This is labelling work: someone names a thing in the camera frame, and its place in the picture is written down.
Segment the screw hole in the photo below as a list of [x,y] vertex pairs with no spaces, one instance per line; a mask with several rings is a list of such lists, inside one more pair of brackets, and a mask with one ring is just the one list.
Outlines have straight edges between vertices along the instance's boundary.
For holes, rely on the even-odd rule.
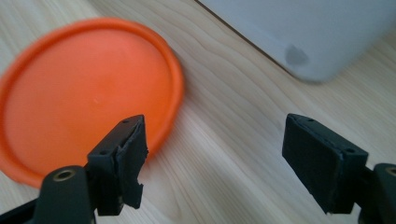
[[388,168],[387,168],[387,172],[388,172],[390,175],[396,176],[396,167],[388,167]]
[[53,180],[56,182],[65,181],[65,180],[73,177],[73,175],[75,175],[75,174],[76,174],[76,171],[74,171],[74,170],[63,170],[63,171],[59,172],[58,174],[56,174],[53,177]]
[[356,151],[355,151],[355,149],[353,149],[353,148],[347,148],[347,149],[346,149],[346,152],[355,153]]

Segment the wooden table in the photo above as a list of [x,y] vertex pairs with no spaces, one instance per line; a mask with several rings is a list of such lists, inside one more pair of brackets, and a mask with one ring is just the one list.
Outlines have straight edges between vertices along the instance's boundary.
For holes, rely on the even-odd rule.
[[[3,0],[0,71],[43,34],[93,17],[158,32],[186,82],[175,128],[139,176],[141,208],[99,223],[357,223],[358,206],[351,216],[325,216],[282,158],[288,113],[317,119],[367,150],[370,168],[396,163],[396,30],[333,81],[307,84],[191,0]],[[0,188],[0,213],[38,193],[3,173]]]

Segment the orange frisbee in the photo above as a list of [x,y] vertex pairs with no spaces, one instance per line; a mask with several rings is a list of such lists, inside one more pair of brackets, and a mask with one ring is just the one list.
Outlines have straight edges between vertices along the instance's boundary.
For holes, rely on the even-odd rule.
[[0,169],[39,188],[52,170],[84,165],[120,120],[138,114],[145,115],[152,158],[182,96],[178,60],[148,27],[105,18],[55,30],[0,81]]

